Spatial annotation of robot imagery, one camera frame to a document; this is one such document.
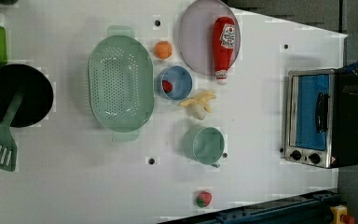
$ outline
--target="toy banana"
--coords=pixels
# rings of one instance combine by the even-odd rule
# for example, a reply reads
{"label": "toy banana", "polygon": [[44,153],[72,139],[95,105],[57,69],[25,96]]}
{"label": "toy banana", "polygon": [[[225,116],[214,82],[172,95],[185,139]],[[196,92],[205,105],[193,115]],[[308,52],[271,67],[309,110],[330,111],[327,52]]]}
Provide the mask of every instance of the toy banana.
{"label": "toy banana", "polygon": [[206,117],[205,111],[212,113],[211,107],[208,105],[208,102],[212,99],[215,99],[216,96],[213,95],[212,91],[203,91],[193,98],[184,100],[179,104],[179,106],[187,107],[189,106],[193,116],[196,119],[203,120]]}

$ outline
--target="small red object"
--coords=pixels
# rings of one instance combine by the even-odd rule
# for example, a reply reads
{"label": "small red object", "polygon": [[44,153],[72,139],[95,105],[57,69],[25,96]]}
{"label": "small red object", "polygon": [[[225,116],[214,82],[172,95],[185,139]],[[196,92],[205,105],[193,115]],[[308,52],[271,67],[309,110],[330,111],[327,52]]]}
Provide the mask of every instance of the small red object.
{"label": "small red object", "polygon": [[341,221],[345,224],[355,224],[354,217],[348,216],[348,215],[342,215]]}
{"label": "small red object", "polygon": [[206,207],[211,203],[212,194],[210,192],[203,191],[197,197],[197,205],[199,207]]}
{"label": "small red object", "polygon": [[213,25],[214,74],[219,84],[226,84],[227,71],[235,43],[234,20],[220,17]]}
{"label": "small red object", "polygon": [[162,80],[162,89],[165,93],[169,93],[172,91],[172,83],[167,80]]}

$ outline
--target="orange ball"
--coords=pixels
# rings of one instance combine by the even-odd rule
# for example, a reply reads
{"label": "orange ball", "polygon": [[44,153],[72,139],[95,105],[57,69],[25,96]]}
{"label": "orange ball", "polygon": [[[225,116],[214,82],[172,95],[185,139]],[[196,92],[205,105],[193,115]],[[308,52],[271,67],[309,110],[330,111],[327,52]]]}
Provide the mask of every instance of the orange ball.
{"label": "orange ball", "polygon": [[156,57],[167,59],[172,55],[172,46],[168,41],[160,41],[154,47]]}

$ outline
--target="cup handle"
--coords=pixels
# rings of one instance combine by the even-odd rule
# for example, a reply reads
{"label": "cup handle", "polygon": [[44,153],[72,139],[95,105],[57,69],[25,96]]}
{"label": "cup handle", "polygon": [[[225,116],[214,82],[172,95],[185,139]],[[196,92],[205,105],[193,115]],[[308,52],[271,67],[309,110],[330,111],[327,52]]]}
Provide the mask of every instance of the cup handle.
{"label": "cup handle", "polygon": [[217,161],[217,162],[215,162],[215,163],[212,163],[211,165],[212,165],[212,167],[214,167],[214,168],[219,168],[219,167],[220,167],[219,161]]}

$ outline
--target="red ketchup bottle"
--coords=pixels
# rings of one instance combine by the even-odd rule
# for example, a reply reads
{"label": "red ketchup bottle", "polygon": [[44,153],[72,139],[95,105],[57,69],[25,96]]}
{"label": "red ketchup bottle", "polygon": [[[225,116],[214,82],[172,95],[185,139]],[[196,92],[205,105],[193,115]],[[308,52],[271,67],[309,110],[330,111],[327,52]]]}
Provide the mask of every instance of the red ketchup bottle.
{"label": "red ketchup bottle", "polygon": [[214,74],[219,84],[227,83],[227,71],[235,43],[234,20],[220,17],[213,25]]}

